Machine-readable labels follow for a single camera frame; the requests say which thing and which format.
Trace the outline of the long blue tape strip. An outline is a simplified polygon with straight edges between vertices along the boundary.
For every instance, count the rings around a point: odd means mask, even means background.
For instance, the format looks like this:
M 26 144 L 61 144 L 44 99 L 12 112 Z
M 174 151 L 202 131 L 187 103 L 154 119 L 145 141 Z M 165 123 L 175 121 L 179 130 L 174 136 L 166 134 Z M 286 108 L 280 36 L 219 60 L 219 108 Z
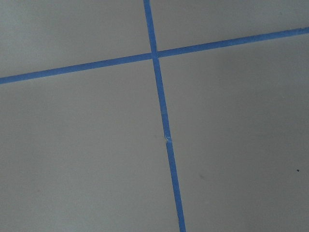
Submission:
M 179 186 L 177 165 L 176 165 L 176 160 L 174 156 L 173 141 L 172 141 L 170 126 L 169 126 L 168 109 L 167 109 L 167 104 L 166 104 L 164 84 L 162 80 L 162 73 L 161 73 L 159 55 L 158 55 L 157 44 L 156 44 L 155 27 L 154 27 L 154 22 L 153 22 L 151 3 L 149 0 L 145 0 L 143 2 L 143 5 L 144 5 L 144 11 L 145 11 L 145 17 L 146 17 L 146 23 L 147 23 L 147 29 L 148 29 L 151 57 L 152 57 L 152 62 L 153 62 L 154 74 L 155 74 L 156 88 L 157 88 L 157 94 L 158 94 L 158 100 L 159 100 L 159 106 L 160 106 L 160 114 L 161 114 L 162 126 L 163 126 L 163 133 L 164 133 L 167 156 L 168 156 L 168 161 L 169 161 L 169 170 L 170 170 L 170 176 L 171 176 L 171 182 L 172 182 L 172 188 L 173 188 L 174 201 L 175 201 L 175 206 L 176 206 L 176 213 L 177 213 L 177 218 L 178 218 L 179 231 L 185 232 L 186 225 L 185 225 L 185 218 L 184 218 L 184 213 L 183 213 L 182 197 L 181 197 L 181 191 L 180 191 L 180 186 Z

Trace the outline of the crossing blue tape strip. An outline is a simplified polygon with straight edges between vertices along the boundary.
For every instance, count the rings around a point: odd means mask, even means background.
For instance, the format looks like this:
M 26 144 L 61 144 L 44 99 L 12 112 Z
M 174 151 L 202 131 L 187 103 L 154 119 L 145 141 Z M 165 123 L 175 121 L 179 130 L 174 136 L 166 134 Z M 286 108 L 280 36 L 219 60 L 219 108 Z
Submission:
M 249 43 L 268 41 L 268 40 L 274 40 L 274 39 L 280 39 L 280 38 L 294 37 L 294 36 L 299 36 L 299 35 L 305 35 L 308 33 L 309 33 L 309 28 L 305 27 L 305 28 L 283 30 L 283 31 L 264 33 L 264 34 L 258 34 L 258 35 L 252 35 L 252 36 L 245 36 L 245 37 L 240 37 L 240 38 L 221 40 L 221 41 L 210 42 L 210 43 L 202 43 L 202 44 L 196 44 L 196 45 L 190 45 L 190 46 L 184 46 L 184 47 L 178 47 L 178 48 L 172 48 L 172 49 L 159 51 L 157 49 L 155 32 L 152 31 L 150 33 L 150 46 L 151 46 L 150 53 L 132 55 L 132 56 L 121 57 L 121 58 L 113 58 L 113 59 L 95 61 L 95 62 L 90 62 L 90 63 L 83 63 L 83 64 L 49 69 L 49 70 L 44 70 L 44 71 L 12 75 L 12 76 L 7 76 L 7 77 L 2 77 L 0 79 L 0 83 L 4 85 L 8 83 L 26 81 L 26 80 L 31 80 L 31 79 L 45 78 L 45 77 L 50 77 L 50 76 L 55 76 L 55 75 L 61 75 L 61 74 L 67 74 L 67 73 L 73 73 L 73 72 L 75 73 L 75 72 L 81 72 L 81 71 L 86 71 L 86 70 L 91 70 L 91 69 L 98 69 L 98 68 L 110 67 L 110 66 L 115 66 L 115 65 L 121 65 L 121 64 L 126 64 L 126 63 L 134 63 L 134 62 L 139 62 L 139 61 L 144 61 L 144 60 L 151 60 L 153 57 L 153 54 L 156 54 L 158 58 L 164 58 L 164 57 L 212 50 L 212 49 L 241 45 L 241 44 L 249 44 Z

